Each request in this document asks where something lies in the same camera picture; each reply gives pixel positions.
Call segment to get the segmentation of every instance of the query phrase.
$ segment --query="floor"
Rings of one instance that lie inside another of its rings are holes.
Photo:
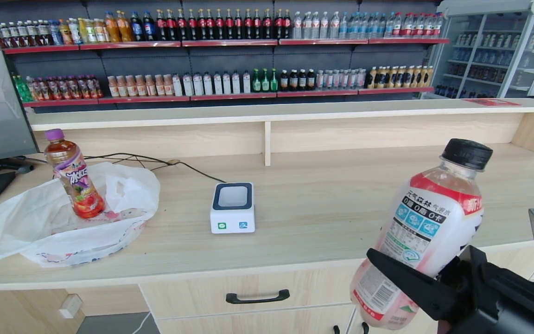
[[[86,317],[77,334],[134,334],[148,313],[131,313],[128,315],[100,315]],[[137,334],[159,334],[154,318],[150,315]]]

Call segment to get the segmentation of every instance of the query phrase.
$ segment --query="beverage cooler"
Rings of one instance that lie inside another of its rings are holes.
[[[534,95],[534,0],[445,0],[444,37],[424,98]]]

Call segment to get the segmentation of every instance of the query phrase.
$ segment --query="glass refrigerator door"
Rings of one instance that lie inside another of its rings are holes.
[[[534,83],[534,16],[528,22],[528,38],[519,50],[520,57],[512,68],[510,85],[504,88],[505,97],[526,97]]]
[[[468,97],[461,93],[464,76],[469,68],[476,36],[483,26],[484,15],[451,17],[446,38],[451,40],[443,46],[436,65],[432,85],[436,98],[456,99]]]
[[[467,97],[500,96],[527,16],[528,13],[487,14],[463,87]]]

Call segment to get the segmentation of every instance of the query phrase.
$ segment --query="barcode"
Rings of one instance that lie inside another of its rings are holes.
[[[372,297],[372,304],[384,310],[388,302],[390,302],[390,298],[392,298],[392,296],[393,296],[393,291],[391,289],[388,289],[384,285],[381,285],[380,289]]]

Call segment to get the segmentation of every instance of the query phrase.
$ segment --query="drawer handle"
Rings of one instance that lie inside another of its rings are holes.
[[[230,304],[258,304],[260,302],[281,302],[290,298],[290,290],[280,290],[280,293],[275,298],[257,299],[257,300],[239,300],[237,294],[226,294],[226,302]]]

